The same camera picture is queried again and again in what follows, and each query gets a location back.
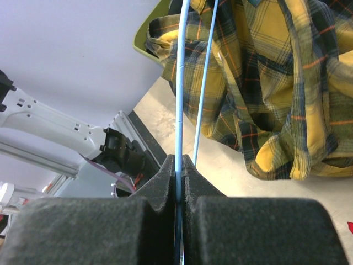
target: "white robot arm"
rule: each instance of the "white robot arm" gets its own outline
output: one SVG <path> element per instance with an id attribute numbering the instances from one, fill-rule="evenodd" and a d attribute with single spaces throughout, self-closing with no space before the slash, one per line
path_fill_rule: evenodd
<path id="1" fill-rule="evenodd" d="M 144 156 L 112 128 L 84 123 L 38 102 L 0 71 L 0 127 L 21 130 L 77 151 L 114 173 L 138 175 Z"/>

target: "white table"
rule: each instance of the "white table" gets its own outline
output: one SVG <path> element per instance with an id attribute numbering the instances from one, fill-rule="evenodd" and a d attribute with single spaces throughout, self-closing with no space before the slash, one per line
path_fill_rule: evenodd
<path id="1" fill-rule="evenodd" d="M 175 153 L 175 97 L 159 78 L 135 107 L 147 129 L 167 154 Z M 183 153 L 192 157 L 195 128 L 184 116 Z M 353 264 L 353 178 L 309 177 L 305 181 L 260 181 L 245 169 L 243 155 L 201 136 L 197 169 L 229 197 L 301 197 L 321 202 L 331 215 Z"/>

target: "yellow plaid shirt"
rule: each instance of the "yellow plaid shirt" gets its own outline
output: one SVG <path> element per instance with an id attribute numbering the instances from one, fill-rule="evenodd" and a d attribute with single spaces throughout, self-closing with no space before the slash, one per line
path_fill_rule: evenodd
<path id="1" fill-rule="evenodd" d="M 196 125 L 214 0 L 191 0 L 184 113 Z M 175 92 L 179 15 L 146 47 Z M 220 0 L 201 132 L 260 179 L 353 175 L 353 1 Z"/>

